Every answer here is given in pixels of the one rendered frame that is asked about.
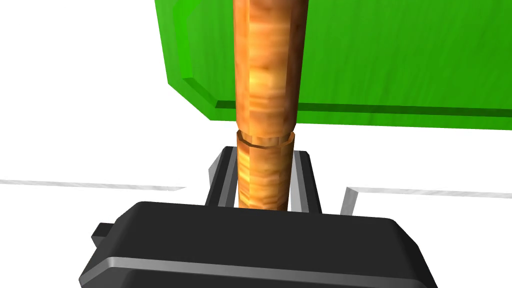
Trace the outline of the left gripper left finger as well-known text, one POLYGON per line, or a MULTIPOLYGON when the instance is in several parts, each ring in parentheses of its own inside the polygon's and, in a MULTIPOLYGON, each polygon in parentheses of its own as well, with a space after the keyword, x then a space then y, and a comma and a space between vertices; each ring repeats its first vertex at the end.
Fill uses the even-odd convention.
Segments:
POLYGON ((237 148, 225 146, 208 169, 209 192, 206 206, 235 206, 238 184, 237 148))

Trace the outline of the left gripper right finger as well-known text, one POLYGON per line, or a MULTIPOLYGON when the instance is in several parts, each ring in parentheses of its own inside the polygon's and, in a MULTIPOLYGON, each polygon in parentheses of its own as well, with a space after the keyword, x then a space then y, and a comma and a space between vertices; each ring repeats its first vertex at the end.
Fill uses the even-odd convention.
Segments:
POLYGON ((312 214, 322 213, 311 158, 306 151, 293 152, 289 210, 312 214))

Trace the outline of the orange wooden rod handle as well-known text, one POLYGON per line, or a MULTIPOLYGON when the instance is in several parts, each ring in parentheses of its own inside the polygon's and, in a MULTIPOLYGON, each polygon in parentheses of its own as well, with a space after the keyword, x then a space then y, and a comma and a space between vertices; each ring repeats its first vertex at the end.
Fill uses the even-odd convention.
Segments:
POLYGON ((289 206, 309 0, 233 0, 240 208, 289 206))

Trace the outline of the green cupboard door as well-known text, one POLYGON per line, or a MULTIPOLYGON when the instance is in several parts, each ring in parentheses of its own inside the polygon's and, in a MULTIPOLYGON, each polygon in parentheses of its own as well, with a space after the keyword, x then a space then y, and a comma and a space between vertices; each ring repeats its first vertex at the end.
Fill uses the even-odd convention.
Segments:
MULTIPOLYGON (((233 0, 154 0, 168 84, 234 121, 233 0)), ((309 0, 298 123, 512 131, 512 0, 309 0)))

